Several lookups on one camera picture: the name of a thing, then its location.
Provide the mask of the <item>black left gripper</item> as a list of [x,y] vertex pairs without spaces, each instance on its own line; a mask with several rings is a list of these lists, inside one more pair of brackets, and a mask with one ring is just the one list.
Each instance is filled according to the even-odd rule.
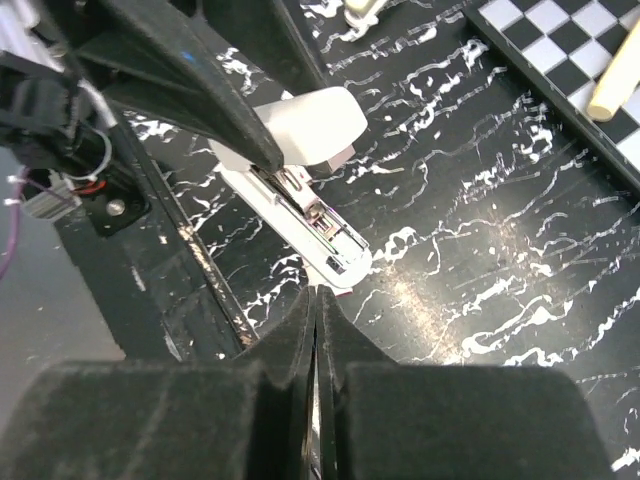
[[284,155],[168,1],[5,1],[1,144],[21,165],[12,205],[54,222],[73,211],[103,237],[185,215],[129,117],[219,141],[274,173]]

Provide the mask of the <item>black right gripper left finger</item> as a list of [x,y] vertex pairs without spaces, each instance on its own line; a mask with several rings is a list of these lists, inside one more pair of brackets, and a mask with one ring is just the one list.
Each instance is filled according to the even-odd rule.
[[67,362],[1,437],[5,479],[307,479],[316,292],[237,358]]

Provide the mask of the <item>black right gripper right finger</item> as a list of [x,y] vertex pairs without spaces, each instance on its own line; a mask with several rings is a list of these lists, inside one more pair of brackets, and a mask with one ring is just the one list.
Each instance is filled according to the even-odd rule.
[[610,479],[591,409],[548,367],[404,365],[316,291],[326,479]]

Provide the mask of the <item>cream white stapler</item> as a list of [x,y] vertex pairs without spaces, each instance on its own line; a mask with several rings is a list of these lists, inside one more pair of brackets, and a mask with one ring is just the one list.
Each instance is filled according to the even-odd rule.
[[388,0],[345,0],[344,18],[354,28],[362,29],[378,23],[378,14]]

